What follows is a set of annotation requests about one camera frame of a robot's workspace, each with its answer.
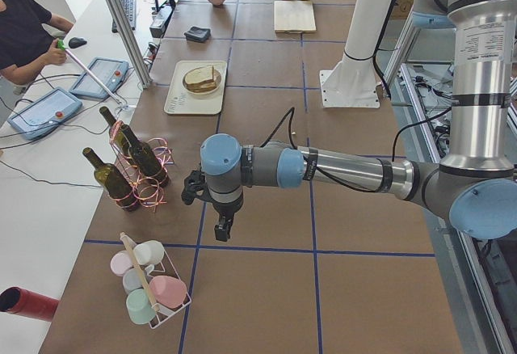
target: bread slice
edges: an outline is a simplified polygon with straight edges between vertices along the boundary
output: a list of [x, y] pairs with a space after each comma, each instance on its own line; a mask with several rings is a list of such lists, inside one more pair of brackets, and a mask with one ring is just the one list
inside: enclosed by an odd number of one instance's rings
[[213, 65], [198, 67], [185, 74], [183, 77], [183, 85], [187, 90], [193, 93], [212, 91], [215, 90], [221, 82], [221, 75], [218, 74]]

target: mint green cup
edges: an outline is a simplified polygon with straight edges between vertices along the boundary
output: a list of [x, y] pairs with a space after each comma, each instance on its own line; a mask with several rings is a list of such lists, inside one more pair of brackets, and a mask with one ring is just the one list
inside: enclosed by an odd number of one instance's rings
[[126, 299], [129, 318], [135, 324], [146, 324], [154, 319], [156, 311], [153, 310], [144, 289], [135, 289]]

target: keyboard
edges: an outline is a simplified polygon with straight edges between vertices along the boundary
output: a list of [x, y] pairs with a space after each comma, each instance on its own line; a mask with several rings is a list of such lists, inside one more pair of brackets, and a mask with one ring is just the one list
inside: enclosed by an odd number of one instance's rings
[[[131, 29], [134, 30], [137, 27], [137, 0], [120, 0], [122, 4], [122, 9], [126, 14], [126, 17], [129, 20], [129, 25]], [[115, 20], [111, 24], [111, 31], [113, 33], [118, 32], [116, 29]]]

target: black t-shirt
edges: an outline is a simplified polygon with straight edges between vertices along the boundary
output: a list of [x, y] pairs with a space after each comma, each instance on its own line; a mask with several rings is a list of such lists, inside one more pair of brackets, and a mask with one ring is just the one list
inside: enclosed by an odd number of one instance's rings
[[21, 67], [48, 51], [53, 38], [41, 26], [52, 13], [34, 0], [3, 0], [0, 11], [0, 70]]

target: person's arm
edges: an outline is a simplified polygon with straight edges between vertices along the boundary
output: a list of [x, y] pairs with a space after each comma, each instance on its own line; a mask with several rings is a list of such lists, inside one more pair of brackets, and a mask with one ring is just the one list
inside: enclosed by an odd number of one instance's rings
[[69, 32], [70, 29], [72, 29], [72, 27], [74, 26], [74, 23], [60, 15], [56, 15], [55, 13], [52, 13], [52, 17], [47, 22], [47, 24], [63, 32]]
[[65, 63], [66, 53], [57, 47], [57, 39], [55, 39], [48, 51], [34, 61], [18, 67], [17, 65], [10, 65], [5, 69], [0, 70], [0, 74], [15, 85], [25, 85], [36, 79], [38, 74], [46, 65], [60, 65]]

